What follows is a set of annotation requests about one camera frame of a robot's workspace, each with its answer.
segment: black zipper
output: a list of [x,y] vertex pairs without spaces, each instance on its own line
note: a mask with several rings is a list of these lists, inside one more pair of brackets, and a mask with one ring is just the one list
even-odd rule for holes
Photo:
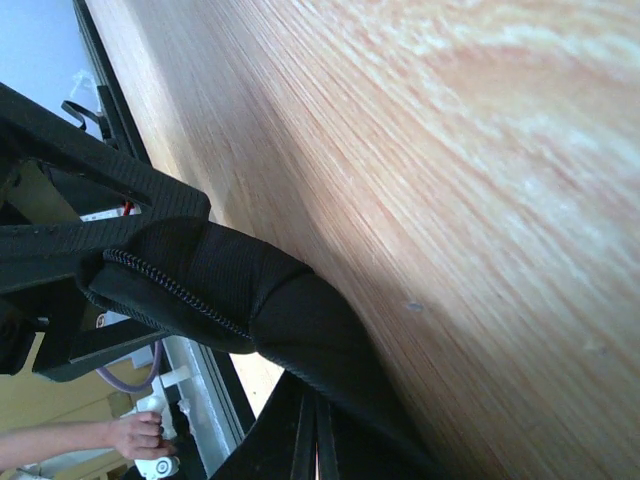
[[143,274],[145,277],[149,278],[154,283],[161,285],[165,290],[167,290],[172,295],[175,295],[180,300],[185,302],[190,307],[195,308],[198,312],[202,313],[204,316],[212,319],[220,326],[226,328],[227,330],[240,335],[241,337],[251,339],[251,336],[248,332],[245,332],[243,329],[238,327],[228,318],[223,317],[218,312],[216,312],[213,308],[207,305],[205,302],[200,300],[194,294],[189,292],[187,289],[182,287],[178,282],[171,279],[168,275],[162,273],[156,267],[149,265],[147,262],[138,258],[134,255],[131,255],[128,252],[117,249],[109,249],[105,250],[102,253],[102,258],[108,262],[119,263],[121,265],[125,265],[136,272]]

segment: white joystick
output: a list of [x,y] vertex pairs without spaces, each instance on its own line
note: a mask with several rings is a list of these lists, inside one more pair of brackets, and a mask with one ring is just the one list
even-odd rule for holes
[[[150,395],[138,400],[138,412],[156,412],[162,415],[162,424],[165,432],[173,431],[172,425],[165,425],[171,421],[169,406],[164,398],[158,395]],[[176,457],[160,457],[156,460],[135,460],[140,475],[147,480],[158,480],[171,477],[178,473],[180,462]]]

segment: person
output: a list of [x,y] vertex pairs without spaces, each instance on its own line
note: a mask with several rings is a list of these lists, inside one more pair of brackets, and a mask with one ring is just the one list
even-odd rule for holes
[[142,412],[107,422],[58,423],[0,434],[0,474],[37,465],[59,455],[115,449],[129,460],[155,460],[175,454],[162,438],[162,417]]

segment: white wall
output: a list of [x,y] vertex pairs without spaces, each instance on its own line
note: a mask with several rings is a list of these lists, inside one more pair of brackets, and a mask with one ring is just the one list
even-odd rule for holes
[[72,123],[63,100],[100,108],[71,0],[0,0],[0,82]]

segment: white mechanical part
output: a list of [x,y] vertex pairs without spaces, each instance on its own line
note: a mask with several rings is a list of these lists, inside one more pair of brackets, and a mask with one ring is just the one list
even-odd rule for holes
[[[162,415],[162,427],[164,428],[163,437],[167,440],[175,438],[177,434],[173,428],[171,410],[169,409],[169,403],[164,389],[182,380],[186,380],[189,377],[190,374],[186,368],[180,368],[156,377],[151,384],[153,394],[138,400],[135,411],[130,413],[159,413]],[[156,460],[135,460],[135,464],[140,475],[144,478],[147,480],[159,480],[178,473],[180,461],[177,457],[161,457]]]

